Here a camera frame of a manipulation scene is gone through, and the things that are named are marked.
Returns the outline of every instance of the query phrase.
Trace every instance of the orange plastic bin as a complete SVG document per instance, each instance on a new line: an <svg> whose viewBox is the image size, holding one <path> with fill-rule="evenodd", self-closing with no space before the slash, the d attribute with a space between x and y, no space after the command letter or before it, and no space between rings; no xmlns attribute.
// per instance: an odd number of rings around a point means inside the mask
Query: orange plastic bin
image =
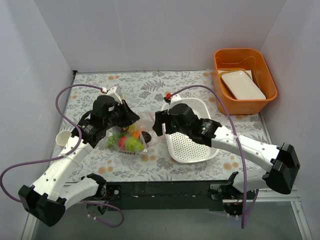
<svg viewBox="0 0 320 240"><path fill-rule="evenodd" d="M221 98L230 115L257 114L278 95L276 85L260 52L250 48L220 49L214 54L215 74L212 74L216 94ZM220 79L218 70L251 70L254 83L266 99L237 100ZM220 112L226 114L219 101Z"/></svg>

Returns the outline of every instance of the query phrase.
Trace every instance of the white tray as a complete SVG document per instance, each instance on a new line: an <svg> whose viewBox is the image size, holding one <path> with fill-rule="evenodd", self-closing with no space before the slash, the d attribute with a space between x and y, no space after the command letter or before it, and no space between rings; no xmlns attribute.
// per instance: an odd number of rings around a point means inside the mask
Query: white tray
<svg viewBox="0 0 320 240"><path fill-rule="evenodd" d="M203 119L210 119L210 114L206 104L195 97L184 97L182 103L192 108L193 112ZM169 108L169 104L162 106L162 111ZM179 163L191 164L206 161L214 158L218 154L218 149L194 143L188 136L176 132L165 135L166 144L171 157Z"/></svg>

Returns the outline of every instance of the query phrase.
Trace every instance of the orange toy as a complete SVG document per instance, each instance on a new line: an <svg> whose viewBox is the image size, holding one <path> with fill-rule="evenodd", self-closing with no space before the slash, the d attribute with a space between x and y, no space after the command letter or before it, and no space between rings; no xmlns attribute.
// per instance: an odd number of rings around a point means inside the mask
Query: orange toy
<svg viewBox="0 0 320 240"><path fill-rule="evenodd" d="M136 138L136 139L139 139L140 137L140 132L139 131L134 131L132 134L131 134L132 137Z"/></svg>

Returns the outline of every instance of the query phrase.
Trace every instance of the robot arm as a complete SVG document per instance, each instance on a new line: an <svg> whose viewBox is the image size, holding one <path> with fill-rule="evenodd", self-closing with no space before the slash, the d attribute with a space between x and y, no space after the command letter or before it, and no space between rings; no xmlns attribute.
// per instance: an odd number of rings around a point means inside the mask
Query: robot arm
<svg viewBox="0 0 320 240"><path fill-rule="evenodd" d="M168 110L155 113L153 130L158 136L163 134L162 124L166 134L180 132L197 144L240 155L232 131L214 120L198 118L188 105L182 103L179 95L171 98ZM243 135L238 138L246 159L261 167L248 172L247 190L270 188L281 194L290 194L300 168L294 147L287 143L281 147L266 144ZM237 172L228 181L229 186L240 193L244 192L243 182L243 176Z"/></svg>
<svg viewBox="0 0 320 240"><path fill-rule="evenodd" d="M139 120L119 96L119 87L112 87L106 95L93 102L91 111L86 112L77 124L81 130L78 148L66 155L79 141L79 132L74 129L60 156L31 186L22 186L18 192L25 210L46 225L53 226L73 204L93 196L99 200L105 196L106 181L96 174L89 174L80 182L64 187L74 169L106 136L112 127L128 127Z"/></svg>

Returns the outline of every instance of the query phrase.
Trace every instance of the clear plastic bag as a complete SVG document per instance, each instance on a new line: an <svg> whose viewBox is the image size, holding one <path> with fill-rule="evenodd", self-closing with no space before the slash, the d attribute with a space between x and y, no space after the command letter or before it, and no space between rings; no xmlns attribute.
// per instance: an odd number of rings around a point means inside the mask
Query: clear plastic bag
<svg viewBox="0 0 320 240"><path fill-rule="evenodd" d="M146 153L160 141L152 130L155 122L150 112L138 112L140 119L129 127L114 127L107 138L107 147L124 153Z"/></svg>

